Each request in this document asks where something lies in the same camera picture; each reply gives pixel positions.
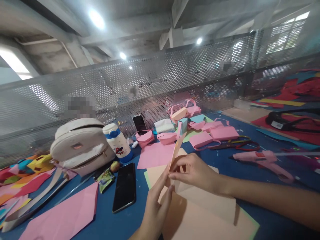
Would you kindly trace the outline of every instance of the water bottle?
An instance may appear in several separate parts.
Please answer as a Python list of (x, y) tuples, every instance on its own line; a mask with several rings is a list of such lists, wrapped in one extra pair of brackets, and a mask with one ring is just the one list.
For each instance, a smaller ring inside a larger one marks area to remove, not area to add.
[(102, 129), (103, 134), (107, 138), (107, 142), (110, 147), (120, 159), (120, 162), (129, 162), (133, 157), (133, 152), (130, 146), (127, 144), (126, 138), (120, 131), (118, 126), (114, 123), (110, 123)]

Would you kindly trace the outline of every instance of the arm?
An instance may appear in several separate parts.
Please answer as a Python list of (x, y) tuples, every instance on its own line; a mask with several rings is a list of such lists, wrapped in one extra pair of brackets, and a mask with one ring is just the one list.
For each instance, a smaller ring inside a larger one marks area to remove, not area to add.
[(251, 202), (320, 231), (320, 194), (316, 192), (224, 176), (213, 171), (194, 153), (178, 159), (171, 170), (174, 171), (169, 174), (171, 179)]

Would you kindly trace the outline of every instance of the phone screen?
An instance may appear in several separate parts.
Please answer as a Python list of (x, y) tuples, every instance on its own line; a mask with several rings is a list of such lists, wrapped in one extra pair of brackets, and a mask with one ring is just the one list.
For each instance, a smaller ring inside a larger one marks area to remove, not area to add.
[(130, 163), (121, 167), (118, 172), (116, 192), (112, 212), (117, 213), (136, 201), (135, 165)]
[(146, 134), (147, 133), (147, 127), (146, 124), (144, 123), (143, 117), (141, 115), (133, 117), (133, 122), (134, 125), (136, 126), (137, 132), (139, 136)]

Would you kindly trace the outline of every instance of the metal mesh panel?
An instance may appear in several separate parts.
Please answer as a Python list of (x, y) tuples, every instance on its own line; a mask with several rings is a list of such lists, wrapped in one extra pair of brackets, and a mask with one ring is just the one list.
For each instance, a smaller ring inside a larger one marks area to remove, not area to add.
[(96, 118), (116, 123), (130, 136), (135, 115), (143, 115), (152, 128), (168, 118), (170, 106), (190, 97), (204, 112), (226, 109), (244, 92), (264, 94), (274, 83), (279, 88), (284, 83), (277, 82), (279, 77), (315, 62), (291, 55), (289, 62), (276, 59), (270, 66), (265, 57), (271, 55), (263, 52), (270, 45), (266, 35), (242, 34), (1, 85), (0, 157), (5, 160), (0, 165), (36, 149), (48, 150), (56, 129), (70, 120), (64, 114), (70, 97), (93, 97)]

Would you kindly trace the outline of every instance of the ceiling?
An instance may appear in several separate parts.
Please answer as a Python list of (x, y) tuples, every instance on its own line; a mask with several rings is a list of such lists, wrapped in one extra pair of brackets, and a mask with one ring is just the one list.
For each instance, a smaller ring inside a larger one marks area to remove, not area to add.
[[(0, 35), (19, 42), (39, 74), (159, 51), (279, 24), (308, 11), (312, 0), (2, 0)], [(100, 15), (103, 28), (90, 18)], [(42, 41), (55, 38), (57, 41)]]

